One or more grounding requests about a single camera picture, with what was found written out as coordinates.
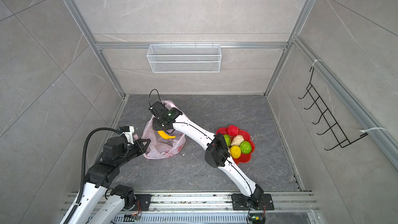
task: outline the plastic bag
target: plastic bag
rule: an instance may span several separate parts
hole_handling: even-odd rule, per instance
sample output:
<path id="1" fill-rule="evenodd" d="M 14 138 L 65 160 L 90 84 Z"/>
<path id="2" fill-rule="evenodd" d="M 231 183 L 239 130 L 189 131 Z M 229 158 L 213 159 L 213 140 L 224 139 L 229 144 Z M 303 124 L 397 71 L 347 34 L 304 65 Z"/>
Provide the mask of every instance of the plastic bag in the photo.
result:
<path id="1" fill-rule="evenodd" d="M 162 101 L 162 103 L 166 104 L 167 109 L 171 109 L 172 107 L 177 108 L 172 101 Z M 159 136 L 157 131 L 152 129 L 152 119 L 154 117 L 155 116 L 152 115 L 151 119 L 147 122 L 141 137 L 142 139 L 151 140 L 144 157 L 148 159 L 161 159 L 176 155 L 185 144 L 185 134 L 175 130 L 170 135 L 176 136 L 176 138 L 168 140 L 163 139 Z"/>

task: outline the black mounting plate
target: black mounting plate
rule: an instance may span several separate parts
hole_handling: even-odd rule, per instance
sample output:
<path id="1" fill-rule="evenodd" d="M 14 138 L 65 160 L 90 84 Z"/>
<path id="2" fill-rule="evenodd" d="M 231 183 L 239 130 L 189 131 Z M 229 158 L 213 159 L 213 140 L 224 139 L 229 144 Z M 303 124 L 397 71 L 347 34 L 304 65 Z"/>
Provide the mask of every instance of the black mounting plate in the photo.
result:
<path id="1" fill-rule="evenodd" d="M 150 199 L 152 195 L 135 195 L 136 201 L 140 202 L 141 211 L 148 211 Z M 130 211 L 138 211 L 138 204 L 136 204 Z"/>
<path id="2" fill-rule="evenodd" d="M 234 210 L 249 210 L 249 207 L 246 206 L 246 201 L 247 199 L 249 199 L 249 197 L 246 197 L 242 194 L 231 194 L 231 199 L 232 199 L 232 208 Z M 263 204 L 264 204 L 266 210 L 275 209 L 270 194 L 263 194 L 260 201 L 262 202 L 259 202 L 257 207 L 252 206 L 251 208 L 255 210 L 263 209 Z"/>

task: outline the yellow banana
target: yellow banana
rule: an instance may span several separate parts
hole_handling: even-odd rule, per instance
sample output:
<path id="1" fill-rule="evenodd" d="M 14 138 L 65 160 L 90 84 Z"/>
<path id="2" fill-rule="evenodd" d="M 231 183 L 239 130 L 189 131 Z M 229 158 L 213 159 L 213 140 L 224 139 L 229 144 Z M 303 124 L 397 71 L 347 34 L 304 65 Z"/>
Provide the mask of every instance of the yellow banana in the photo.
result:
<path id="1" fill-rule="evenodd" d="M 164 131 L 158 131 L 159 136 L 161 136 L 164 139 L 171 139 L 171 138 L 176 138 L 176 136 L 170 136 Z"/>

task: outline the red plastic tray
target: red plastic tray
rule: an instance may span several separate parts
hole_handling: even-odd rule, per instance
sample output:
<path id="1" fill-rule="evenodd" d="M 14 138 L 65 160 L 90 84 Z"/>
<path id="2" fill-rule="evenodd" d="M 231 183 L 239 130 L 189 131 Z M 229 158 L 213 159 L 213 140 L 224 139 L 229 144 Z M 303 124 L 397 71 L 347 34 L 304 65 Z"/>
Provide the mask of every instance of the red plastic tray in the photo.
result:
<path id="1" fill-rule="evenodd" d="M 227 130 L 226 130 L 226 127 L 221 127 L 220 129 L 218 129 L 217 132 L 216 132 L 216 134 L 218 134 L 218 133 L 221 133 L 222 135 L 228 134 L 228 132 L 227 132 Z M 252 140 L 251 140 L 251 138 L 250 138 L 250 134 L 249 134 L 248 132 L 246 132 L 246 131 L 244 131 L 244 130 L 239 130 L 238 135 L 242 135 L 243 138 L 244 138 L 247 142 L 249 142 L 249 143 L 251 144 L 251 152 L 250 152 L 249 154 L 243 154 L 243 153 L 242 153 L 241 156 L 240 156 L 239 158 L 237 158 L 237 159 L 233 158 L 233 160 L 235 161 L 236 164 L 239 164 L 239 163 L 247 163 L 247 162 L 250 161 L 250 159 L 251 159 L 251 154 L 254 152 L 254 150 L 255 150 L 256 147 L 255 147 L 254 143 L 252 142 Z"/>

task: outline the zip tie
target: zip tie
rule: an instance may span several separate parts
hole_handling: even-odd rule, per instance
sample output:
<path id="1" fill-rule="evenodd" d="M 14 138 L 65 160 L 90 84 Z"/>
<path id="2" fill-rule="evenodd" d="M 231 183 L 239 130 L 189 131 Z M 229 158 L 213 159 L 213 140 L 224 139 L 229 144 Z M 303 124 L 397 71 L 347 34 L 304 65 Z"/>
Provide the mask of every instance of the zip tie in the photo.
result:
<path id="1" fill-rule="evenodd" d="M 312 65 L 311 65 L 311 67 L 313 67 L 314 64 L 315 64 L 317 61 L 322 61 L 322 60 L 317 60 L 317 59 L 315 59 L 314 62 L 312 63 Z"/>
<path id="2" fill-rule="evenodd" d="M 372 127 L 372 128 L 366 129 L 366 130 L 359 130 L 359 131 L 360 131 L 360 132 L 367 132 L 367 131 L 371 131 L 371 130 L 375 130 L 375 129 L 380 129 L 380 130 L 385 130 L 385 131 L 387 131 L 387 129 L 386 129 L 386 128 L 383 128 L 383 127 Z"/>

